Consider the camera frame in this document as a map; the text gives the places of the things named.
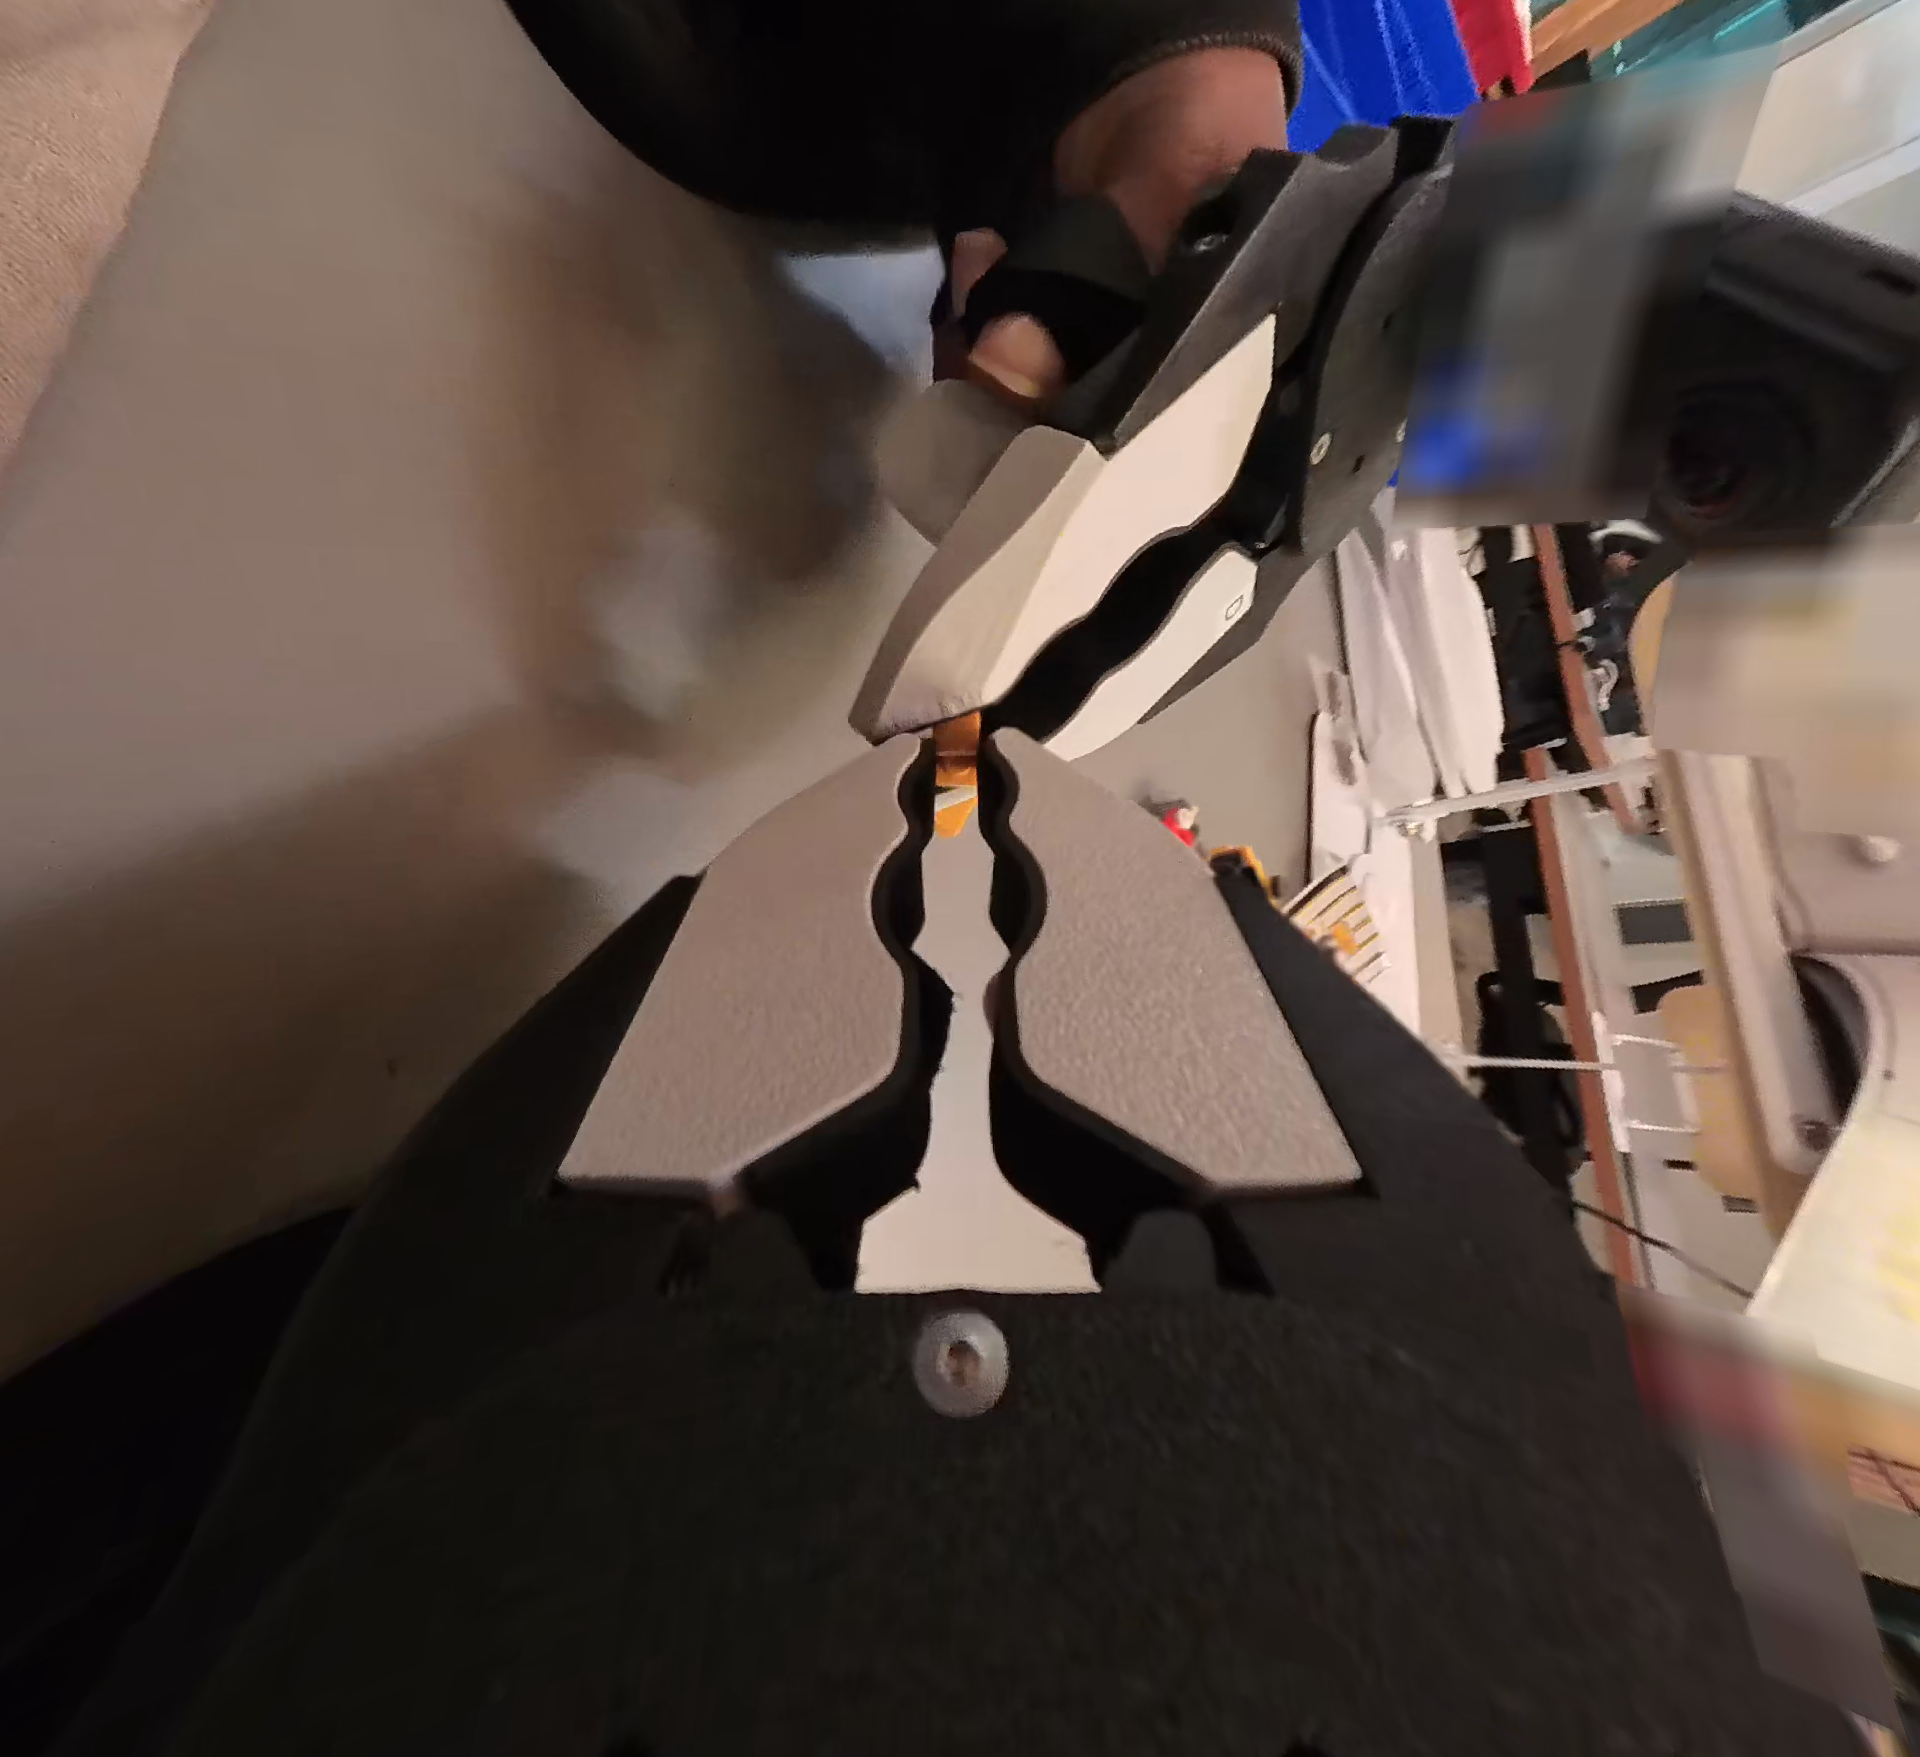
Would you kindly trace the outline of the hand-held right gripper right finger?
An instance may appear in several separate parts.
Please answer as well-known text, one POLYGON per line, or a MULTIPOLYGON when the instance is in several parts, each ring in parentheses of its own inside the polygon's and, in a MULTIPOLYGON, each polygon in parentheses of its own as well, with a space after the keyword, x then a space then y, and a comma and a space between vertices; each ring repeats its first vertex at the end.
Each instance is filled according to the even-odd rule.
POLYGON ((1246 1214, 1361 1166, 1211 865, 1031 737, 977 767, 997 1167, 1100 1289, 1268 1289, 1246 1214))

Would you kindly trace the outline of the person's left hand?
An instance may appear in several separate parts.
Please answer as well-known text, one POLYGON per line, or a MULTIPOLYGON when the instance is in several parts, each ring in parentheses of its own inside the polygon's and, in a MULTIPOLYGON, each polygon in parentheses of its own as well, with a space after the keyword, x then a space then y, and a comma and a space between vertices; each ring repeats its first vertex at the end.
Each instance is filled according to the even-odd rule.
MULTIPOLYGON (((1250 154, 1282 150, 1288 127, 1288 88, 1273 56, 1257 48, 1187 52, 1141 69, 1067 126, 1054 150, 1052 193, 1108 202, 1156 272, 1189 211, 1250 154)), ((1036 410, 1070 382, 1054 333, 1013 310, 984 324, 975 343, 965 334, 972 289, 1005 253, 995 231, 954 236, 933 377, 965 379, 1017 410, 1036 410)))

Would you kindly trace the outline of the beige shirt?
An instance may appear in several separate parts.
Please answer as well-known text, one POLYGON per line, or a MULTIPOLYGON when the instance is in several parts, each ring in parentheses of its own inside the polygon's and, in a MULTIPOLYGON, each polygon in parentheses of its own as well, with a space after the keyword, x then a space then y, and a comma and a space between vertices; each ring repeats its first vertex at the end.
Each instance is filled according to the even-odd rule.
POLYGON ((220 0, 3 0, 3 459, 127 227, 220 0))

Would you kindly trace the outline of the lego sticker sheet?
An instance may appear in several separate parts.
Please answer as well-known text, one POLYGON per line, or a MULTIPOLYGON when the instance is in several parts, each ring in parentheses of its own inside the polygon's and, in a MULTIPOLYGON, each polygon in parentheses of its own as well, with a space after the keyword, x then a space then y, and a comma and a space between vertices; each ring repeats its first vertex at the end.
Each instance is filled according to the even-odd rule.
POLYGON ((1390 970, 1390 952, 1369 905, 1364 873, 1341 863, 1304 886, 1282 914, 1358 984, 1376 991, 1390 970))

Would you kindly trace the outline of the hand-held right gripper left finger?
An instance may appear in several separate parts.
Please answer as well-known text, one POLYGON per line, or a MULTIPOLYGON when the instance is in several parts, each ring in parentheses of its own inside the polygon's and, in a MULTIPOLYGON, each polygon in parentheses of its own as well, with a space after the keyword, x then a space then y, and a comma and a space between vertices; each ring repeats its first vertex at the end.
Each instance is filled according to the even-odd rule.
POLYGON ((851 1289, 913 1190, 950 992, 917 955, 938 751, 896 737, 785 799, 697 879, 558 1178, 778 1217, 851 1289))

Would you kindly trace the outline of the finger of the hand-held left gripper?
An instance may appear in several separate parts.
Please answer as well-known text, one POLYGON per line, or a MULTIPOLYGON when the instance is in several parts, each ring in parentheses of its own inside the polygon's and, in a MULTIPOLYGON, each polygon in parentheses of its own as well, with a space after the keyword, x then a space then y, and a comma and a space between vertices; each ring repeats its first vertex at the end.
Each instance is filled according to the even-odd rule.
POLYGON ((1275 338, 1268 314, 1117 450, 1025 426, 899 600, 851 728, 885 741, 984 711, 1136 556, 1223 503, 1268 403, 1275 338))
POLYGON ((1235 631, 1255 601, 1257 579, 1259 565, 1242 546, 1223 549, 1169 615, 1098 677, 1070 720, 1045 738, 1045 749, 1078 761, 1139 726, 1189 669, 1235 631))

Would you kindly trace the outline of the white paper scrap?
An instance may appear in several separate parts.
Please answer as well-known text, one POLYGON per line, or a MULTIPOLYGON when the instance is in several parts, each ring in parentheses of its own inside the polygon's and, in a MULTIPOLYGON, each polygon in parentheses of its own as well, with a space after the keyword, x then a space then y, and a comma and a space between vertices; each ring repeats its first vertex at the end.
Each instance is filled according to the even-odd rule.
POLYGON ((1352 712, 1383 811, 1498 782, 1495 631, 1452 530, 1372 528, 1333 552, 1352 712))

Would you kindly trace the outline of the yellow lego car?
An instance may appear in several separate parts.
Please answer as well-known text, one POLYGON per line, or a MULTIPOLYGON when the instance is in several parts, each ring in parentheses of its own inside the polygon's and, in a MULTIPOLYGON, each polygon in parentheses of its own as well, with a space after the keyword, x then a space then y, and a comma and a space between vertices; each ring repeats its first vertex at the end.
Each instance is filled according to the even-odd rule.
POLYGON ((1169 833, 1208 865, 1212 876, 1242 878, 1255 886, 1270 905, 1283 905, 1277 879, 1268 873, 1260 858, 1250 847, 1239 844, 1208 845, 1202 842, 1196 805, 1187 799, 1154 799, 1146 807, 1169 833))

